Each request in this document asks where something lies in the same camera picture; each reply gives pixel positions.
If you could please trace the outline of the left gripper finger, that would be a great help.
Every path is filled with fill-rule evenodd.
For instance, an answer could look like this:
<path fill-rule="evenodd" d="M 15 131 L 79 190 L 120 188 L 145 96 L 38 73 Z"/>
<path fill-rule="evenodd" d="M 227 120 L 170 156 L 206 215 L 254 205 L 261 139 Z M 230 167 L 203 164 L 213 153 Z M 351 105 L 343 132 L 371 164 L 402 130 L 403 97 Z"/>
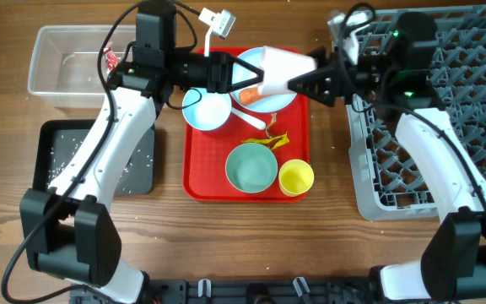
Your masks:
<path fill-rule="evenodd" d="M 242 89 L 249 87 L 249 86 L 252 86 L 254 84 L 259 84 L 263 81 L 263 74 L 264 74 L 264 72 L 261 69 L 259 69 L 257 72 L 255 72 L 256 76 L 254 78 L 246 79 L 246 80 L 240 81 L 238 83 L 230 84 L 227 87 L 227 91 L 232 92 L 232 91 L 236 91 L 236 90 L 242 90 Z"/>
<path fill-rule="evenodd" d="M 238 57 L 230 54 L 231 69 L 229 77 L 231 79 L 262 79 L 264 72 L 255 63 L 251 63 L 249 58 Z"/>

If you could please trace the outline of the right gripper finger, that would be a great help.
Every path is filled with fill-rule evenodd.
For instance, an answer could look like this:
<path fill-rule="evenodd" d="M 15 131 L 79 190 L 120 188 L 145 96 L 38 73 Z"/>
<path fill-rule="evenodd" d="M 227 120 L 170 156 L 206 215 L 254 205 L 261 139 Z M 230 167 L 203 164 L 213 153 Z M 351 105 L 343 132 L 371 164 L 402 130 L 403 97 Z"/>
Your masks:
<path fill-rule="evenodd" d="M 330 64 L 332 53 L 325 46 L 319 46 L 315 50 L 308 52 L 307 56 L 315 60 L 318 68 L 324 68 Z"/>
<path fill-rule="evenodd" d="M 288 89 L 325 106 L 334 107 L 343 95 L 344 77 L 340 68 L 328 65 L 302 74 L 288 82 Z"/>

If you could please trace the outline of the light blue bowl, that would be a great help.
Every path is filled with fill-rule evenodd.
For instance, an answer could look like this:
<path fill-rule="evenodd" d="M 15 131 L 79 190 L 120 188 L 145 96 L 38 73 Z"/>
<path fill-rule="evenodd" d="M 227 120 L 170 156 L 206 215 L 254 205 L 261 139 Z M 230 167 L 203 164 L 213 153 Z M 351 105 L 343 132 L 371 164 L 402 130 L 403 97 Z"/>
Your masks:
<path fill-rule="evenodd" d="M 183 117 L 196 130 L 212 131 L 229 118 L 232 101 L 228 94 L 208 93 L 204 88 L 186 92 L 182 100 Z"/>

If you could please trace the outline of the pink plastic cup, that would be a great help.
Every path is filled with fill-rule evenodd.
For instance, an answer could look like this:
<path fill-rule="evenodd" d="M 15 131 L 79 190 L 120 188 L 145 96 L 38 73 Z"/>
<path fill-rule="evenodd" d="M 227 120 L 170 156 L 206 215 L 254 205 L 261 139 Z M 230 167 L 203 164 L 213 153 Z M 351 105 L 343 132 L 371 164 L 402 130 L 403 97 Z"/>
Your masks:
<path fill-rule="evenodd" d="M 260 68 L 263 70 L 263 79 L 257 86 L 258 94 L 285 95 L 291 93 L 288 82 L 300 75 L 314 71 L 316 61 L 310 56 L 264 46 Z"/>

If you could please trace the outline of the green bowl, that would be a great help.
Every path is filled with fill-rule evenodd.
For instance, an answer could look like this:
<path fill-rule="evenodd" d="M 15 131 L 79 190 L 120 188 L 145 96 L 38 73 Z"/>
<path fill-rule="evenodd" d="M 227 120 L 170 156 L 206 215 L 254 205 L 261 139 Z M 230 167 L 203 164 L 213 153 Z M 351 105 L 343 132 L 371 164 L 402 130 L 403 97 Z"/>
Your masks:
<path fill-rule="evenodd" d="M 247 143 L 235 147 L 225 161 L 229 183 L 243 193 L 261 193 L 277 178 L 278 162 L 264 145 Z"/>

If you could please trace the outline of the yellow plastic cup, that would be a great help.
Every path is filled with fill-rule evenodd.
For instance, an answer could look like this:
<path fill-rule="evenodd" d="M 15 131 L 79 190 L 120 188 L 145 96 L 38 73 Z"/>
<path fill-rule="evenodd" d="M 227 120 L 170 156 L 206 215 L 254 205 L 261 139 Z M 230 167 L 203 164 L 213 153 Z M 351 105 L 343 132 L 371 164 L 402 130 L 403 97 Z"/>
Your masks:
<path fill-rule="evenodd" d="M 278 172 L 281 192 L 289 197 L 296 197 L 308 192 L 314 181 L 315 175 L 311 165 L 303 160 L 288 160 Z"/>

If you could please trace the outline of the red foil wrapper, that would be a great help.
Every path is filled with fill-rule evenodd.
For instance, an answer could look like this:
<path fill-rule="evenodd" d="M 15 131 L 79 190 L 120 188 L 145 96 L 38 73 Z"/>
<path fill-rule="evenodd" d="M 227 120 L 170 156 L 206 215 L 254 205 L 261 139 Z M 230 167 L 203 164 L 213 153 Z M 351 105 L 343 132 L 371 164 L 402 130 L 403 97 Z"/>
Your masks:
<path fill-rule="evenodd" d="M 120 58 L 116 56 L 111 47 L 107 47 L 103 51 L 103 59 L 105 61 L 106 72 L 110 73 L 120 63 Z"/>

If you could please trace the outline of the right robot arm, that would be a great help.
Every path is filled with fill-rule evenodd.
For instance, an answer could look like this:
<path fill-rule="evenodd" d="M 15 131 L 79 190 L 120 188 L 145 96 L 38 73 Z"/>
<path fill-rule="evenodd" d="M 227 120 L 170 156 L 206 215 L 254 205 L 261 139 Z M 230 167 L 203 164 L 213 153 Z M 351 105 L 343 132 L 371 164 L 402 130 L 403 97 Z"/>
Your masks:
<path fill-rule="evenodd" d="M 295 75 L 294 92 L 326 106 L 353 104 L 370 93 L 398 143 L 414 160 L 436 202 L 440 226 L 422 257 L 373 268 L 375 301 L 458 301 L 486 298 L 486 180 L 462 147 L 429 80 L 437 26 L 420 12 L 401 14 L 382 55 L 362 56 L 356 34 L 375 20 L 368 3 L 328 20 L 333 53 L 314 51 L 316 68 Z"/>

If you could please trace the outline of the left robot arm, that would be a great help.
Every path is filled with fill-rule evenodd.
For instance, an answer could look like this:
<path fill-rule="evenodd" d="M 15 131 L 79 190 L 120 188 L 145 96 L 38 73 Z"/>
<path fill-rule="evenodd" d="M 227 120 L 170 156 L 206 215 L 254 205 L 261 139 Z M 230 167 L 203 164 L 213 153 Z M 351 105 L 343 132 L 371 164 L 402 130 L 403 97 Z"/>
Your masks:
<path fill-rule="evenodd" d="M 209 93 L 244 89 L 232 79 L 240 60 L 226 52 L 195 53 L 176 44 L 176 21 L 189 8 L 178 1 L 142 1 L 136 38 L 107 71 L 96 68 L 105 100 L 78 152 L 47 186 L 30 188 L 19 206 L 24 240 L 17 249 L 31 269 L 69 281 L 109 303 L 153 301 L 149 276 L 121 257 L 110 216 L 120 176 L 143 135 L 168 106 L 175 87 Z"/>

